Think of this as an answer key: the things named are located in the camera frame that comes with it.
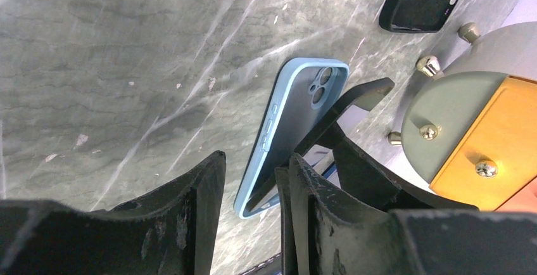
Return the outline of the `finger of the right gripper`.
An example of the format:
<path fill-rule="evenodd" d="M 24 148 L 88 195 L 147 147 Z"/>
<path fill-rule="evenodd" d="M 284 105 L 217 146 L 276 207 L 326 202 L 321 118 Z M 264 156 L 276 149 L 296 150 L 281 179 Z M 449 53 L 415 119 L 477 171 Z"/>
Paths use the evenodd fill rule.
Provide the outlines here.
<path fill-rule="evenodd" d="M 297 140 L 278 134 L 266 158 L 268 178 L 253 192 L 247 202 L 248 212 L 260 212 L 279 204 L 283 188 L 277 185 L 276 174 L 289 175 L 289 161 L 301 156 L 309 166 L 327 162 L 326 169 L 315 174 L 328 180 L 338 174 L 337 187 L 378 210 L 391 209 L 476 209 L 476 206 L 434 195 L 414 186 L 368 155 L 347 137 L 361 111 L 368 114 L 394 87 L 389 78 L 382 78 L 352 87 L 313 126 L 305 128 Z"/>

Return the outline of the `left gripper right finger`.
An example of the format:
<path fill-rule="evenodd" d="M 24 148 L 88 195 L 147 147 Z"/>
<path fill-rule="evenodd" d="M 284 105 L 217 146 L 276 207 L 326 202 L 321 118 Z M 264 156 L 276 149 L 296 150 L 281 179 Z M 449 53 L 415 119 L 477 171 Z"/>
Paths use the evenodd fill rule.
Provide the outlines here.
<path fill-rule="evenodd" d="M 283 188 L 284 274 L 535 274 L 536 215 L 372 208 L 317 175 Z"/>

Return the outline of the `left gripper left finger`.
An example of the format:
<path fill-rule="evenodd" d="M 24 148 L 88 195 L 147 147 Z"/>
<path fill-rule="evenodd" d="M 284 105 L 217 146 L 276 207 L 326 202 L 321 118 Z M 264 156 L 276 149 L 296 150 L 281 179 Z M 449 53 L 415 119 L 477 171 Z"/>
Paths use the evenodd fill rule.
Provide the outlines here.
<path fill-rule="evenodd" d="M 1 201 L 2 274 L 209 274 L 226 156 L 111 210 Z"/>

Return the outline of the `light blue phone case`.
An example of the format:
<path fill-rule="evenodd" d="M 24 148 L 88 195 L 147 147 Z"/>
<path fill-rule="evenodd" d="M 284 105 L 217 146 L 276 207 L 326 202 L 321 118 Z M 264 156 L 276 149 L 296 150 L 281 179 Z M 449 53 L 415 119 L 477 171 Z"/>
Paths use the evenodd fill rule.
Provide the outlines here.
<path fill-rule="evenodd" d="M 279 204 L 275 195 L 254 198 L 263 198 L 263 184 L 339 99 L 348 76 L 349 66 L 335 59 L 298 57 L 282 66 L 234 202 L 241 219 Z"/>

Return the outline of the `cream and orange drum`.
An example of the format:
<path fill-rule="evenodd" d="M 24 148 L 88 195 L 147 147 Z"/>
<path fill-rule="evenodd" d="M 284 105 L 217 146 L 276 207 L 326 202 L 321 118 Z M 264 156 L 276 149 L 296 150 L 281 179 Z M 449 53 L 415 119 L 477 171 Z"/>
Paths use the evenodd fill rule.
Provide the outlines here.
<path fill-rule="evenodd" d="M 458 35 L 470 48 L 446 68 L 433 55 L 417 61 L 430 81 L 388 141 L 439 196 L 536 212 L 536 23 L 486 35 L 467 23 Z"/>

